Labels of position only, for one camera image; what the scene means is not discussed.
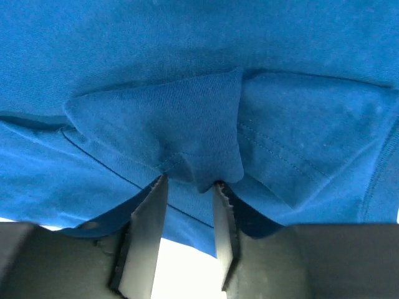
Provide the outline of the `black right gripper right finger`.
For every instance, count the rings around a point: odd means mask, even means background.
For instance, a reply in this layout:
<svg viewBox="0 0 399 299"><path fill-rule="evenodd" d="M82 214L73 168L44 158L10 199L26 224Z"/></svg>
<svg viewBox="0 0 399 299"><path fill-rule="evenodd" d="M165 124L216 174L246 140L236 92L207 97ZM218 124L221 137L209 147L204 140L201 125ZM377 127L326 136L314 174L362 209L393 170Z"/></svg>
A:
<svg viewBox="0 0 399 299"><path fill-rule="evenodd" d="M397 298L398 226L284 227L213 188L216 254L228 298Z"/></svg>

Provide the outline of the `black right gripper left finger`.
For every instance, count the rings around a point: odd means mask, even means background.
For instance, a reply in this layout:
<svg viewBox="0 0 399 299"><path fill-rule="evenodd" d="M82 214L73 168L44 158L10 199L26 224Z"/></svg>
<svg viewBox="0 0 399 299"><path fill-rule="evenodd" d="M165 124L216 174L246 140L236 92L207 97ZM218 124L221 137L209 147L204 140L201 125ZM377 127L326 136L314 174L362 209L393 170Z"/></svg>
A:
<svg viewBox="0 0 399 299"><path fill-rule="evenodd" d="M168 180L74 229L1 224L2 298L150 298Z"/></svg>

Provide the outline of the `navy blue t shirt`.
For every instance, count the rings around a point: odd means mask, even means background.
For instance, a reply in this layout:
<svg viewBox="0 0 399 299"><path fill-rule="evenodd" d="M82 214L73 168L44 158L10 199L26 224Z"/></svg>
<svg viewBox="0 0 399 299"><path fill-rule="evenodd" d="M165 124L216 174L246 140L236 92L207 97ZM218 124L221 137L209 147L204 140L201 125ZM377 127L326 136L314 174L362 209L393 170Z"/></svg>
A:
<svg viewBox="0 0 399 299"><path fill-rule="evenodd" d="M2 1L1 216L75 227L166 174L282 225L395 223L397 1Z"/></svg>

